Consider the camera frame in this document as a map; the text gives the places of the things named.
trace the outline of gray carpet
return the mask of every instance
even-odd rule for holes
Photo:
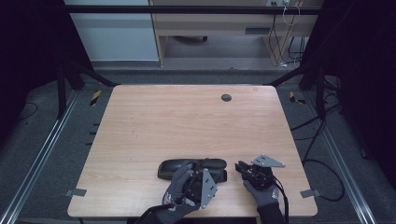
[[[268,83],[287,73],[287,70],[278,68],[260,70],[233,67],[227,70],[213,70],[202,67],[200,70],[186,66],[175,69],[167,65],[164,69],[139,69],[129,71],[103,71],[105,77],[122,84],[262,84]],[[67,215],[67,207],[71,198],[64,196],[66,189],[73,189],[79,179],[83,164],[87,159],[91,143],[98,123],[104,114],[108,98],[112,89],[98,84],[89,77],[84,76],[86,86],[79,94],[77,104],[67,121],[61,136],[52,153],[49,155],[46,166],[37,179],[30,197],[20,213],[20,223],[65,223],[78,221]],[[300,105],[290,101],[290,91],[294,91],[297,99],[304,99],[307,94],[299,92],[296,85],[298,78],[288,81],[277,88],[279,99],[284,108],[290,127],[295,127],[314,117],[308,105]],[[102,94],[96,106],[89,103],[95,91],[101,90]],[[37,111],[28,119],[19,121],[10,138],[4,143],[0,151],[0,211],[4,211],[18,190],[19,185],[28,172],[30,165],[35,160],[39,149],[45,142],[52,125],[55,123],[57,113],[56,83],[52,82],[40,87],[29,94],[28,102],[38,105]],[[330,97],[327,106],[337,103],[337,99]],[[32,105],[27,105],[22,112],[22,117],[28,116],[35,110]],[[360,147],[353,136],[353,132],[338,111],[327,117],[327,128],[332,133],[343,158],[347,161],[352,174],[358,182],[362,194],[369,204],[378,223],[396,223],[396,214],[392,211],[396,207],[396,193],[382,175],[375,161],[363,159]],[[312,137],[318,129],[318,123],[313,122],[297,131],[293,131],[295,139]],[[310,140],[296,140],[296,146],[302,157],[308,149]],[[334,167],[327,145],[322,135],[313,145],[308,158],[317,159]],[[312,188],[329,198],[337,197],[341,187],[335,176],[323,166],[309,162],[305,166],[308,181]],[[316,198],[318,214],[314,217],[292,217],[290,223],[361,223],[356,215],[348,195],[340,202],[332,203],[322,198]],[[123,221],[123,218],[109,218],[105,222]]]

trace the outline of wooden table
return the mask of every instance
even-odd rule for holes
[[[232,96],[230,102],[221,95]],[[228,181],[206,209],[189,217],[257,217],[256,204],[234,169],[265,154],[290,202],[291,216],[313,216],[313,198],[276,89],[269,86],[118,86],[68,208],[71,217],[140,217],[159,205],[169,181],[157,177],[162,161],[220,158]],[[283,210],[283,198],[279,199]]]

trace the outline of person's right hand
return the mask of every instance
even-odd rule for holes
[[[279,189],[276,185],[272,185],[267,189],[255,189],[247,180],[244,180],[244,186],[253,196],[257,207],[265,206],[270,203],[278,203],[277,198]]]

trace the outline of gray glove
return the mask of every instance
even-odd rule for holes
[[[270,203],[277,203],[279,189],[276,185],[272,185],[267,189],[254,189],[247,180],[244,180],[244,186],[253,196],[257,207],[265,206]]]
[[[183,186],[189,180],[193,173],[192,164],[185,161],[180,168],[174,173],[172,182],[163,195],[163,204],[172,203],[173,208],[157,211],[157,218],[164,224],[173,224],[181,220],[187,214],[199,209],[200,204],[195,203],[184,197],[181,201],[178,199],[183,195]]]

